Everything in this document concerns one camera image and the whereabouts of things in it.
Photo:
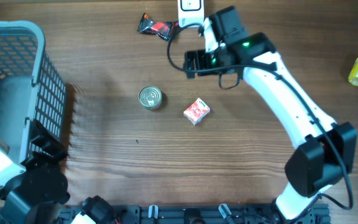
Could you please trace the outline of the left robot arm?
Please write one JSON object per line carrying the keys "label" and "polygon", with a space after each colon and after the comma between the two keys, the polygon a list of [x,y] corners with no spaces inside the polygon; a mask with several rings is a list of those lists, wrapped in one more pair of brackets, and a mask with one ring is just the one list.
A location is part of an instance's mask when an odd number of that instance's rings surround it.
{"label": "left robot arm", "polygon": [[0,139],[0,223],[60,223],[70,194],[59,162],[68,154],[37,120],[30,123],[29,140],[40,151],[16,163],[8,155],[9,145]]}

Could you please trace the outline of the silver tin can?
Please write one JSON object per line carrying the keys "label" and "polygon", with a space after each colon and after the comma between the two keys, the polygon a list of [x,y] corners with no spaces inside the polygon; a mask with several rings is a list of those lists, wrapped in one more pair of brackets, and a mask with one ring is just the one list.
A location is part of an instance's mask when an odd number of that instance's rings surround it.
{"label": "silver tin can", "polygon": [[162,103],[162,92],[156,86],[146,86],[139,92],[139,102],[147,110],[156,110]]}

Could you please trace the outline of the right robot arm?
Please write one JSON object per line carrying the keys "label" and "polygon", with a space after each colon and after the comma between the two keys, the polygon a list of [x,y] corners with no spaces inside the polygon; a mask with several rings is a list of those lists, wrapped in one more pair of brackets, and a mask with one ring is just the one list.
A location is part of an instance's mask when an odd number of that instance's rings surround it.
{"label": "right robot arm", "polygon": [[199,27],[203,50],[185,54],[189,78],[236,73],[268,104],[294,147],[285,165],[288,184],[273,203],[272,221],[301,219],[328,188],[349,183],[357,142],[351,123],[338,124],[302,89],[268,37],[250,35],[235,7],[208,17]]}

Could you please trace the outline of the red snack packet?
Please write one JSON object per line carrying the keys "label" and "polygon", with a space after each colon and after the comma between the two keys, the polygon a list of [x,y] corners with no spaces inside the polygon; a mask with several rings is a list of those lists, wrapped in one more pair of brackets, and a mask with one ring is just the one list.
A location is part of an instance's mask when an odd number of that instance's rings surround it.
{"label": "red snack packet", "polygon": [[201,98],[198,98],[192,105],[190,105],[183,112],[183,115],[186,118],[188,118],[193,125],[196,125],[209,112],[210,112],[210,107]]}

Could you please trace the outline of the black hex wrench packet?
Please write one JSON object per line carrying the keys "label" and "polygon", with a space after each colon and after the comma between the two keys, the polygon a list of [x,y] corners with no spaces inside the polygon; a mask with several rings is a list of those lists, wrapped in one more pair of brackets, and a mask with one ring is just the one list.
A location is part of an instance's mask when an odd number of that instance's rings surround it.
{"label": "black hex wrench packet", "polygon": [[155,22],[147,13],[143,13],[137,31],[140,34],[156,35],[163,40],[169,41],[180,28],[179,22]]}

